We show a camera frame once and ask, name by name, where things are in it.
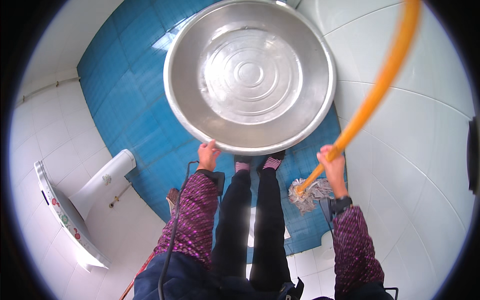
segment blue tiled floor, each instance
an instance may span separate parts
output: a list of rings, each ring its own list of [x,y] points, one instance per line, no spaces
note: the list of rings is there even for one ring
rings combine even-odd
[[[90,113],[113,156],[129,149],[137,167],[127,179],[165,221],[170,217],[165,196],[180,188],[187,163],[197,159],[200,144],[177,121],[165,98],[163,65],[166,50],[153,48],[168,29],[212,4],[213,0],[125,0],[107,19],[85,51],[77,70]],[[287,229],[287,254],[320,245],[328,230],[322,211],[300,216],[288,201],[288,187],[317,165],[316,152],[331,144],[340,127],[332,106],[322,124],[304,141],[287,150],[277,178]],[[223,153],[217,170],[233,176],[233,155]],[[252,205],[256,205],[258,176],[252,170]],[[249,250],[249,261],[252,251]]]

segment striped sock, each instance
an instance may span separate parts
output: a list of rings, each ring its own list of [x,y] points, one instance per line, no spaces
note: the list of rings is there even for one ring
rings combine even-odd
[[[250,171],[250,164],[247,163],[241,163],[241,162],[236,162],[235,163],[235,173],[237,173],[240,170],[247,170]]]
[[[281,162],[282,161],[280,159],[275,159],[270,156],[264,164],[264,169],[272,168],[276,171],[278,169],[278,166],[280,166]]]

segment floral pattern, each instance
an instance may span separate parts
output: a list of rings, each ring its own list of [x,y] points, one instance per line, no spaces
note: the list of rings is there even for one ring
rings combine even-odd
[[[75,238],[76,238],[77,240],[79,240],[79,239],[80,239],[80,233],[77,232],[77,228],[74,228],[73,230],[75,230],[75,232],[76,232],[76,233],[75,233]]]
[[[105,185],[108,185],[109,183],[112,182],[112,177],[108,174],[103,175],[102,179]]]
[[[68,217],[66,215],[61,216],[60,219],[65,225],[68,224]]]
[[[60,207],[60,203],[55,198],[52,199],[52,204]]]

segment hand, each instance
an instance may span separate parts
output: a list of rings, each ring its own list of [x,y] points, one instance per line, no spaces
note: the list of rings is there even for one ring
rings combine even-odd
[[[211,140],[208,144],[201,144],[198,147],[198,168],[213,172],[216,167],[216,158],[220,155],[220,150],[215,148],[215,140]]]
[[[327,180],[332,187],[335,198],[338,199],[343,196],[348,196],[348,191],[345,187],[345,181],[343,180],[345,157],[343,155],[339,155],[331,162],[328,162],[325,158],[325,155],[330,149],[332,149],[332,145],[325,145],[320,148],[320,152],[317,153],[317,159],[324,166]]]

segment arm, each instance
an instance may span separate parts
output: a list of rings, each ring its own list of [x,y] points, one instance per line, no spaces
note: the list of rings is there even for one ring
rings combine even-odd
[[[198,148],[199,167],[185,184],[180,196],[180,211],[174,252],[193,257],[207,270],[210,268],[212,230],[217,208],[218,188],[209,175],[214,170],[220,151],[214,148],[215,140]],[[163,228],[155,247],[155,255],[167,251],[174,217]]]
[[[337,157],[327,162],[325,155],[331,146],[326,145],[317,154],[318,160],[324,165],[327,179],[332,187],[335,198],[348,196],[344,182],[345,158]],[[345,212],[333,220],[335,250],[335,298],[342,299],[348,293],[362,287],[366,283],[380,282],[383,284],[384,273],[378,260],[375,259],[375,249],[372,238],[368,235],[367,224],[358,206],[350,205]]]

